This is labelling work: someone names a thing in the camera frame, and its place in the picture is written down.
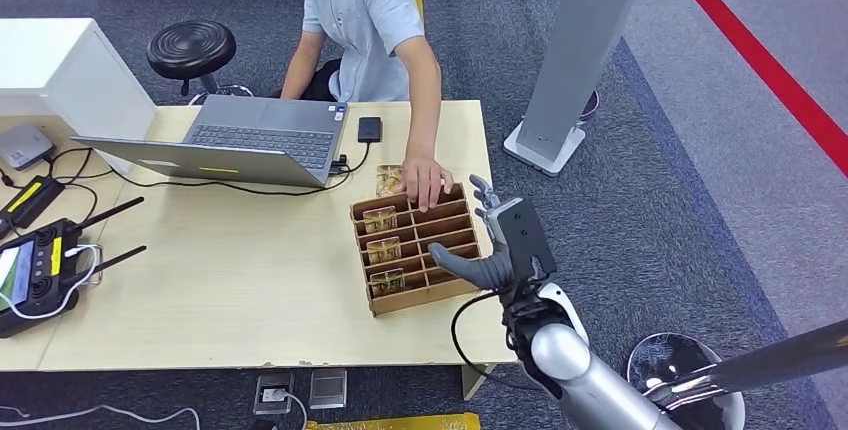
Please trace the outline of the person's left hand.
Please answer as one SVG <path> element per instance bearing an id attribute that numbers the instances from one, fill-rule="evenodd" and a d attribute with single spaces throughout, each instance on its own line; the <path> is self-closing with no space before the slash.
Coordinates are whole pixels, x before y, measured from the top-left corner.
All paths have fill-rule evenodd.
<path id="1" fill-rule="evenodd" d="M 403 193 L 422 213 L 428 212 L 454 185 L 453 175 L 430 157 L 407 157 L 394 191 Z"/>

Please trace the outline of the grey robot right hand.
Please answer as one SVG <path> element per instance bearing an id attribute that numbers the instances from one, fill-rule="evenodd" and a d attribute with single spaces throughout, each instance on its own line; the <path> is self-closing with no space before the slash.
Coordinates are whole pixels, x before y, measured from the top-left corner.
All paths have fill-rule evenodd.
<path id="1" fill-rule="evenodd" d="M 483 222 L 493 252 L 479 260 L 468 260 L 433 243 L 428 249 L 437 265 L 481 290 L 512 290 L 546 279 L 556 270 L 556 264 L 533 205 L 519 197 L 501 200 L 490 183 L 478 175 L 470 175 L 469 181 L 480 202 L 475 214 Z"/>

